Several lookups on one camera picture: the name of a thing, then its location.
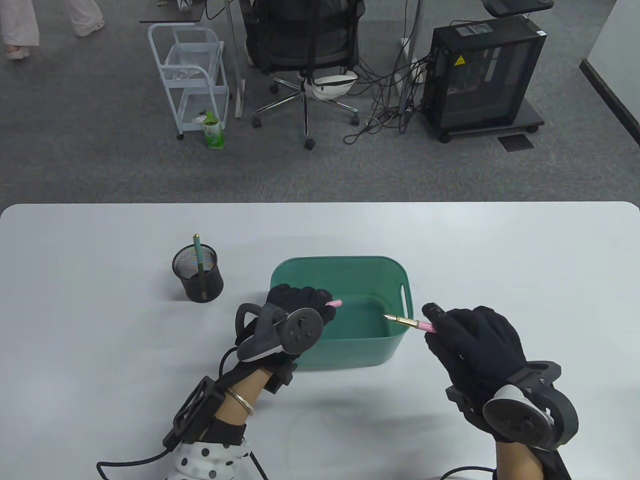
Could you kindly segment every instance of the chair base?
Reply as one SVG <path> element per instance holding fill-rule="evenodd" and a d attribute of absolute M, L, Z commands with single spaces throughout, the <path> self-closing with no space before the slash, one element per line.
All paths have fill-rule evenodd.
<path fill-rule="evenodd" d="M 269 91 L 271 93 L 278 93 L 279 91 L 279 87 L 278 85 L 282 85 L 285 86 L 291 90 L 293 90 L 294 92 L 289 95 L 288 97 L 283 98 L 282 100 L 278 100 L 276 102 L 272 102 L 268 105 L 265 105 L 264 107 L 261 107 L 257 110 L 255 110 L 253 112 L 254 118 L 252 120 L 252 124 L 254 126 L 254 128 L 259 128 L 262 126 L 262 122 L 260 121 L 260 118 L 258 118 L 256 115 L 259 115 L 263 112 L 266 112 L 268 110 L 272 110 L 274 108 L 277 108 L 281 105 L 284 105 L 285 103 L 290 102 L 291 100 L 294 99 L 302 99 L 302 110 L 304 113 L 304 119 L 305 119 L 305 148 L 307 150 L 312 150 L 314 148 L 314 146 L 316 145 L 316 141 L 311 138 L 309 136 L 309 118 L 308 118 L 308 97 L 307 97 L 307 93 L 305 91 L 305 81 L 302 80 L 300 82 L 300 85 L 295 85 L 293 83 L 287 82 L 285 80 L 282 80 L 280 78 L 274 78 L 273 79 L 273 83 L 269 86 Z M 335 107 L 341 108 L 343 110 L 346 111 L 350 111 L 353 114 L 353 117 L 351 117 L 351 125 L 355 125 L 358 126 L 360 125 L 360 117 L 358 117 L 358 109 L 348 106 L 342 102 L 339 102 L 337 100 L 319 100 L 320 102 L 324 102 L 327 103 L 329 105 L 333 105 Z"/>

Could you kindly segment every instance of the person's legs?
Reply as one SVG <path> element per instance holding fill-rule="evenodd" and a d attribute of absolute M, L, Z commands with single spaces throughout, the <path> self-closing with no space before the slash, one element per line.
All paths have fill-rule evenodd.
<path fill-rule="evenodd" d="M 77 36 L 87 36 L 104 26 L 102 12 L 95 1 L 65 0 L 65 4 Z"/>
<path fill-rule="evenodd" d="M 0 29 L 7 57 L 29 56 L 29 47 L 40 45 L 40 32 L 31 0 L 0 0 Z"/>

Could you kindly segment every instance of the white sleeve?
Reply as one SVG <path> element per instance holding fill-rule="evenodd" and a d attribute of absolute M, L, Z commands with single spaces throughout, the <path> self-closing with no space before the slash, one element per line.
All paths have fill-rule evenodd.
<path fill-rule="evenodd" d="M 173 451 L 173 468 L 166 480 L 231 480 L 240 462 L 249 457 L 249 444 L 180 444 Z"/>

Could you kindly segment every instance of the gray carpet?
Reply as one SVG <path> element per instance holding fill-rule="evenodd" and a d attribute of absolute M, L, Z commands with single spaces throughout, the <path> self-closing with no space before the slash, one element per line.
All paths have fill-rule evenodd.
<path fill-rule="evenodd" d="M 197 133 L 178 142 L 146 27 L 131 6 L 142 1 L 103 0 L 107 27 L 79 40 L 61 2 L 34 0 L 42 47 L 20 65 L 0 61 L 0 211 L 24 202 L 640 204 L 640 149 L 578 70 L 613 0 L 557 0 L 534 15 L 548 38 L 527 96 L 547 124 L 528 135 L 534 149 L 515 153 L 496 136 L 442 145 L 418 117 L 404 135 L 384 131 L 347 146 L 342 137 L 356 131 L 349 115 L 317 103 L 310 107 L 317 147 L 308 152 L 299 105 L 265 116 L 260 130 L 251 127 L 250 110 L 272 96 L 268 79 L 246 65 L 246 114 L 230 120 L 226 149 L 206 150 Z M 220 5 L 211 0 L 210 12 Z M 479 0 L 426 0 L 426 8 L 419 54 L 428 52 L 433 27 L 487 18 Z M 403 17 L 402 2 L 367 2 L 360 47 L 377 72 L 393 64 Z M 222 20 L 214 28 L 226 38 Z M 239 25 L 238 37 L 242 32 Z M 226 64 L 232 83 L 228 55 Z M 371 106 L 368 93 L 348 102 Z"/>

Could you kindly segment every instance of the computer tower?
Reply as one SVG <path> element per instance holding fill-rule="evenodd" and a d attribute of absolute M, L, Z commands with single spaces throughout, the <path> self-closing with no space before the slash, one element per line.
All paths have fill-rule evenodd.
<path fill-rule="evenodd" d="M 421 105 L 436 134 L 511 125 L 546 36 L 521 15 L 434 29 Z"/>

